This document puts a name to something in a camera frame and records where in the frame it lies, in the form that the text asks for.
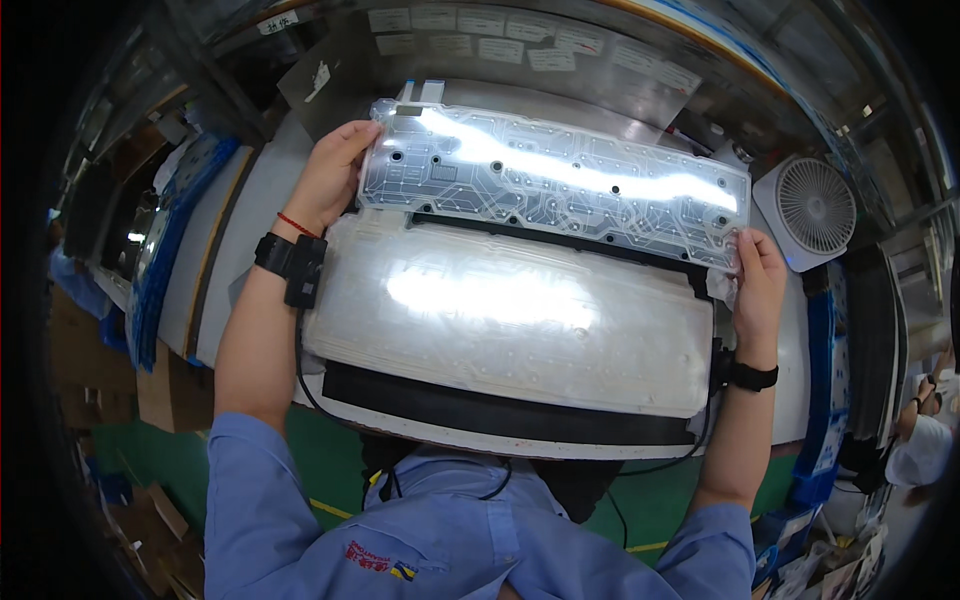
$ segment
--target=yellow floor line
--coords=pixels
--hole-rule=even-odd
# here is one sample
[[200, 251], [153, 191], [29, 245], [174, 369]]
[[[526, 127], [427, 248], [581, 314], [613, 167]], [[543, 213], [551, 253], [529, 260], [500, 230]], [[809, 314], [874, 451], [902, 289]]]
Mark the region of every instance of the yellow floor line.
[[323, 504], [323, 502], [321, 502], [320, 500], [314, 500], [313, 498], [310, 498], [310, 504], [316, 508], [319, 508], [322, 511], [327, 511], [331, 515], [336, 515], [339, 518], [350, 518], [353, 516], [350, 513], [341, 511], [340, 509], [334, 508], [329, 504]]
[[659, 550], [661, 548], [665, 548], [667, 543], [669, 542], [658, 541], [657, 543], [647, 543], [647, 544], [643, 544], [642, 546], [631, 546], [627, 548], [627, 552], [634, 553], [634, 552], [646, 552], [648, 550]]

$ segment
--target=fan grille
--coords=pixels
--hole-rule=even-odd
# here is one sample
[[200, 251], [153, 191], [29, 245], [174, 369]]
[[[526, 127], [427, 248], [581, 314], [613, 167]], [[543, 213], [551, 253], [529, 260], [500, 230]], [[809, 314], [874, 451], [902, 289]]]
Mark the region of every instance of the fan grille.
[[777, 209], [787, 231], [809, 252], [837, 252], [853, 236], [853, 193], [839, 173], [815, 158], [799, 158], [780, 171]]

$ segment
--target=small white fan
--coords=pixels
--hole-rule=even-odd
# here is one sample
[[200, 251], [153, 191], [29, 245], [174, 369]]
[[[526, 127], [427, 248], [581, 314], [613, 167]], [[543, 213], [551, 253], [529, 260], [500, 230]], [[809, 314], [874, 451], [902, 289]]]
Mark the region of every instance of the small white fan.
[[856, 223], [853, 193], [833, 167], [792, 156], [754, 184], [787, 266], [797, 273], [847, 251]]

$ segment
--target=person's right hand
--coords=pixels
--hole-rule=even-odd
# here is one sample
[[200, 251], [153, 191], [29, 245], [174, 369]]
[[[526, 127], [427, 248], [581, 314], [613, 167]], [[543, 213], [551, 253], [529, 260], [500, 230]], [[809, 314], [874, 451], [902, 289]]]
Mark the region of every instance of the person's right hand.
[[786, 264], [772, 239], [756, 229], [740, 232], [737, 240], [741, 272], [733, 306], [736, 362], [759, 371], [777, 366], [780, 307], [786, 287]]

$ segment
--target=white rubber dome sheet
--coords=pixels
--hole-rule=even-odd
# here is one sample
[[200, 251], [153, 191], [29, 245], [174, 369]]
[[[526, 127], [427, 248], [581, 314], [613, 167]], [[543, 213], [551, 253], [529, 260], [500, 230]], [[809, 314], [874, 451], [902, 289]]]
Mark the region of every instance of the white rubber dome sheet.
[[689, 418], [713, 308], [686, 276], [362, 209], [328, 234], [304, 348], [484, 394]]

